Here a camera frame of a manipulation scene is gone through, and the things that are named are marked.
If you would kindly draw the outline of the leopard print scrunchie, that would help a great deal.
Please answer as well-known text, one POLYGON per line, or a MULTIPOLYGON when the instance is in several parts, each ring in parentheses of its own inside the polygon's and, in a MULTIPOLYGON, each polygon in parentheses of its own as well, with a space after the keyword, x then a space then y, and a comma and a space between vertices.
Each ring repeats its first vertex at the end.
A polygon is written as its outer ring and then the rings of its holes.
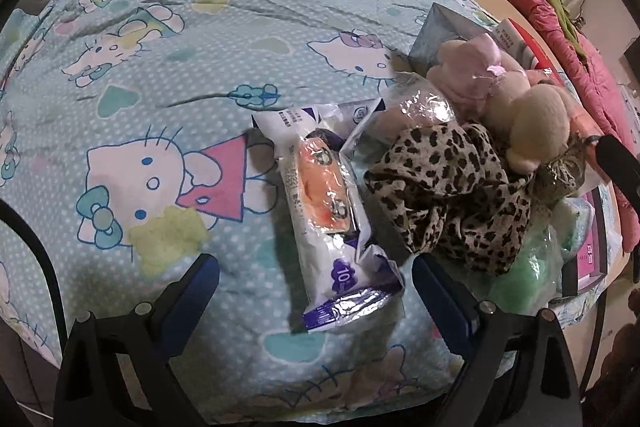
POLYGON ((364 182, 413 254, 498 277, 522 247, 534 188, 534 177, 512 171, 502 152, 478 122, 409 129, 364 182))

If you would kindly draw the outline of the green cloth on quilt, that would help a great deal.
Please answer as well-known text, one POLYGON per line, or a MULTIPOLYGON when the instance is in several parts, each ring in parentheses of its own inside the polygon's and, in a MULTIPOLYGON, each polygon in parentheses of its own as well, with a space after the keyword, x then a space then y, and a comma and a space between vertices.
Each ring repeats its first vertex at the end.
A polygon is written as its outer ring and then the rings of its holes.
POLYGON ((555 10, 556 17, 562 28, 565 38, 570 42, 576 54, 582 62, 587 61, 587 54, 579 43, 578 30, 570 19, 570 13, 562 3, 562 0, 546 0, 555 10))

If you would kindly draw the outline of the dark box with pink book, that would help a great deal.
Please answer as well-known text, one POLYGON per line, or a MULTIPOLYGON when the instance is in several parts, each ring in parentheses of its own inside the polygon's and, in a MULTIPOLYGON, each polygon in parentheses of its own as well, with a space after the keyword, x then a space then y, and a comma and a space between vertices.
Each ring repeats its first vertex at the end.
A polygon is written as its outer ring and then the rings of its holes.
POLYGON ((597 188, 582 198, 593 208, 585 240, 570 260, 562 266, 563 298, 580 296, 595 288, 608 275, 608 244, 602 196, 597 188))

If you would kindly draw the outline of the green floral tissue pack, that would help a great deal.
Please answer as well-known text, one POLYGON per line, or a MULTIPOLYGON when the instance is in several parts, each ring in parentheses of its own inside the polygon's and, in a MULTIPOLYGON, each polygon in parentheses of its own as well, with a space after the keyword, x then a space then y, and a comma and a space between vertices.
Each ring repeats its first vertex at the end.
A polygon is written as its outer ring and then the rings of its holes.
POLYGON ((503 312, 535 315, 558 293, 562 266, 552 225, 529 228, 509 272, 496 278, 488 298, 503 312))

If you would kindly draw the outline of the beige plush doll purple dress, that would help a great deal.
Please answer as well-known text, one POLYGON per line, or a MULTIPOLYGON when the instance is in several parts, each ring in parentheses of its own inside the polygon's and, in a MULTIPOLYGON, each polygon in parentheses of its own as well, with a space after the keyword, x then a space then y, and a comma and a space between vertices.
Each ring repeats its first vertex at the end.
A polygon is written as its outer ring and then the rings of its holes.
POLYGON ((464 120, 480 122, 506 144, 521 174, 560 157, 570 142, 570 95, 553 83, 531 84, 524 69, 490 35, 443 42, 427 79, 464 120))

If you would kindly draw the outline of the pink quilt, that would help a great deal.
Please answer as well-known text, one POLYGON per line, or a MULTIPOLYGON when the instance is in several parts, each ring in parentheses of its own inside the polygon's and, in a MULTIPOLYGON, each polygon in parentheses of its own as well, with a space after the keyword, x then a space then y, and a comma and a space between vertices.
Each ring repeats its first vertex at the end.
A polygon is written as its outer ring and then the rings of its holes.
POLYGON ((594 45, 578 31, 579 43, 587 54, 582 62, 565 38, 555 10, 546 0, 508 0, 535 28, 558 59, 578 93, 582 105, 606 134, 615 135, 632 153, 634 143, 627 109, 617 84, 594 45))

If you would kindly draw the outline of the purple white wet wipes pack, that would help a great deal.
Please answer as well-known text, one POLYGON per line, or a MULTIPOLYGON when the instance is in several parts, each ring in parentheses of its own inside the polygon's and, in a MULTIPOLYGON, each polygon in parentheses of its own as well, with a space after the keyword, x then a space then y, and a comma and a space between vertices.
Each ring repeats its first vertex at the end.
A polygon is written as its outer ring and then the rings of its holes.
POLYGON ((397 265, 372 237, 352 170, 366 124, 382 98, 259 113, 288 200, 308 306, 308 332, 338 329, 388 305, 405 288, 397 265))

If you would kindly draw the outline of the red white tissue pack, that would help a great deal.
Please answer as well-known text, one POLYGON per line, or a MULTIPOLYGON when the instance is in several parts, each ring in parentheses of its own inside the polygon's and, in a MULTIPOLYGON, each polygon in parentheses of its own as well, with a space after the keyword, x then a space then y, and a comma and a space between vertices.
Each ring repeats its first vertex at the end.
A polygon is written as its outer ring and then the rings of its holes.
POLYGON ((551 58, 544 52, 537 40, 518 22, 510 18, 502 20, 491 33, 498 45, 525 70, 543 72, 549 80, 562 86, 562 79, 551 58))

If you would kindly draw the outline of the blue grey plastic bag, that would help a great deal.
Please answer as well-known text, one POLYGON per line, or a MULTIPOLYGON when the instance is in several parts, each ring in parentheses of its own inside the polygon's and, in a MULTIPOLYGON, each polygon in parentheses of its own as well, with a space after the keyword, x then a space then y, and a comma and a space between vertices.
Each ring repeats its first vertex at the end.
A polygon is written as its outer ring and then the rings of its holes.
POLYGON ((408 54, 409 64, 413 72, 424 76, 432 66, 439 63, 437 53, 442 43, 449 40, 470 40, 484 32, 489 32, 489 29, 445 5, 433 3, 408 54))

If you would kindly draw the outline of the Hello Kitty blue bedsheet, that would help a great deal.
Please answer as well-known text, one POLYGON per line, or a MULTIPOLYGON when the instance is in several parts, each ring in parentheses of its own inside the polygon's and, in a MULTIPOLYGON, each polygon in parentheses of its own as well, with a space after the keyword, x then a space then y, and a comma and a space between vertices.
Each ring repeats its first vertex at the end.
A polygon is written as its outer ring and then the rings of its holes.
POLYGON ((211 424, 334 423, 436 398, 461 361, 412 288, 350 329, 307 333, 285 191, 256 114, 393 82, 428 11, 480 0, 51 0, 1 33, 1 196, 52 261, 66 317, 114 317, 191 264, 131 229, 189 208, 220 284, 172 362, 211 424))

